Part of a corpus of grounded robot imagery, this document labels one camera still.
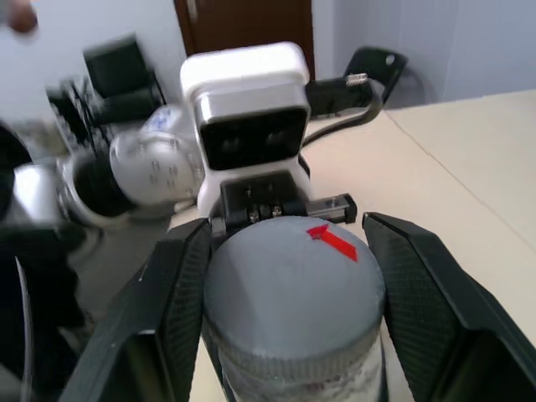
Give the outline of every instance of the gray cylinder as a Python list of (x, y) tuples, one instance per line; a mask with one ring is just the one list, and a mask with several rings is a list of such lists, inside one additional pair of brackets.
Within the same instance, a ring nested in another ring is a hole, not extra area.
[(384, 293), (367, 245), (324, 220), (269, 219), (231, 237), (204, 305), (237, 399), (378, 400)]

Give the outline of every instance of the wooden door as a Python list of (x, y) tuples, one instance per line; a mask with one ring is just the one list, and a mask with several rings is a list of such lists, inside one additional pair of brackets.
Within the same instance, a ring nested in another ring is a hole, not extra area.
[(188, 55), (291, 41), (314, 79), (311, 0), (175, 0), (175, 7)]

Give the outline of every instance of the white table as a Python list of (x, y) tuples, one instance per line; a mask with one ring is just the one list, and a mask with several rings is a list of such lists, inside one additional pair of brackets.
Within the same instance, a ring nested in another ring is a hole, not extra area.
[[(350, 193), (358, 222), (377, 211), (435, 232), (536, 344), (534, 109), (536, 91), (383, 112), (304, 150), (315, 196)], [(364, 239), (359, 224), (347, 228)], [(411, 401), (392, 344), (387, 349), (389, 390)], [(202, 343), (190, 400), (225, 401)]]

